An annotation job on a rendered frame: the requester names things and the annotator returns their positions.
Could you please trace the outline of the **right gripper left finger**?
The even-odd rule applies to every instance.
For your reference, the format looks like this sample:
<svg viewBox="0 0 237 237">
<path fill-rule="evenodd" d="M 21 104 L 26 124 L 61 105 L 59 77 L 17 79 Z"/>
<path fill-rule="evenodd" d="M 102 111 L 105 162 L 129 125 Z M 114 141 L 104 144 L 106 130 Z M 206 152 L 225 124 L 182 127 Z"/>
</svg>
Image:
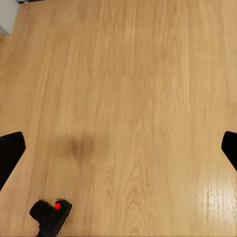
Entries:
<svg viewBox="0 0 237 237">
<path fill-rule="evenodd" d="M 26 150 L 21 131 L 0 137 L 0 190 Z"/>
</svg>

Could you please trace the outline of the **digital camera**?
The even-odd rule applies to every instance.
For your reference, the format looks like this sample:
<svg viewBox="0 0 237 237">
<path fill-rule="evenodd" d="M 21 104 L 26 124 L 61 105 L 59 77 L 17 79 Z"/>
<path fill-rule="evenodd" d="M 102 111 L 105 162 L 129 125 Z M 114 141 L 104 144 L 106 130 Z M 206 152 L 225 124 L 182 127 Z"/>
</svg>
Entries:
<svg viewBox="0 0 237 237">
<path fill-rule="evenodd" d="M 72 209 L 66 200 L 55 203 L 55 210 L 43 200 L 38 201 L 30 210 L 30 215 L 40 223 L 38 237 L 56 237 Z"/>
</svg>

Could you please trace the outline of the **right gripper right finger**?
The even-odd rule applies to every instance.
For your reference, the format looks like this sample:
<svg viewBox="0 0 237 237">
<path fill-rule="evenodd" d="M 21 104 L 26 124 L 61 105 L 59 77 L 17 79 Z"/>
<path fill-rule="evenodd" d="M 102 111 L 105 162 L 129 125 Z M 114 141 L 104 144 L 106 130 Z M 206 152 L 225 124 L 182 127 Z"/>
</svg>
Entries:
<svg viewBox="0 0 237 237">
<path fill-rule="evenodd" d="M 221 149 L 237 171 L 237 133 L 226 131 Z"/>
</svg>

